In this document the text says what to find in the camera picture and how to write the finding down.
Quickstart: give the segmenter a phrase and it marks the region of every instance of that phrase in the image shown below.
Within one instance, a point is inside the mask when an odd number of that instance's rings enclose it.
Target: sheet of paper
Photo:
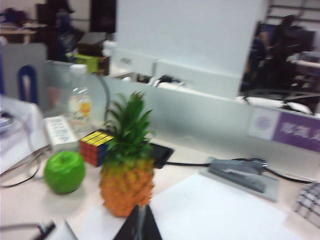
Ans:
[[[283,226],[284,213],[200,174],[154,196],[150,206],[164,240],[299,239]],[[94,206],[79,239],[112,240],[124,221]]]
[[[102,205],[93,206],[88,213],[83,231],[78,236],[79,240],[112,240],[125,218],[115,217]]]
[[[27,126],[27,129],[24,129],[22,123],[15,119],[11,128],[1,134],[0,174],[2,174],[32,153],[27,135],[32,141],[34,150],[45,147],[49,142],[45,133],[42,113],[36,104],[4,95],[0,95],[0,102],[1,111],[18,116],[19,120],[23,120]]]

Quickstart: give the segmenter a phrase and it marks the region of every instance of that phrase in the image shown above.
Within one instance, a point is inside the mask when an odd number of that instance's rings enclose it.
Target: blue chair back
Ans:
[[[17,73],[17,81],[19,86],[19,98],[23,101],[28,101],[26,96],[26,86],[24,84],[24,77],[27,76],[30,79],[29,87],[29,102],[38,104],[38,85],[37,85],[37,72],[31,65],[25,65],[21,67]]]

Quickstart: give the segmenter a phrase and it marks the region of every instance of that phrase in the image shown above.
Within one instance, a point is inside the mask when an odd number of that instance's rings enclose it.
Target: green apple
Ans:
[[[52,155],[44,168],[44,179],[57,194],[76,190],[86,174],[82,156],[73,151],[61,151]]]

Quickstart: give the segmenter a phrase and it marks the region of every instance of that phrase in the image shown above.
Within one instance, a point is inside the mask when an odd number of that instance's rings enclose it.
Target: black triangular object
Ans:
[[[135,205],[130,215],[116,234],[113,240],[131,240],[137,233],[139,205]]]
[[[145,217],[142,231],[143,240],[162,240],[155,217],[149,205],[145,206]]]

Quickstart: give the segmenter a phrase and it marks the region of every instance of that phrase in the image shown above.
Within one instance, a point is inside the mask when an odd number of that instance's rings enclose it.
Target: pineapple crown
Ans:
[[[130,159],[147,158],[150,155],[151,146],[150,139],[146,137],[150,131],[149,114],[152,110],[145,113],[144,94],[141,92],[133,92],[128,99],[121,94],[117,94],[121,101],[113,101],[113,109],[109,109],[109,113],[113,119],[106,122],[111,127],[114,138],[109,142],[108,155],[112,158]]]

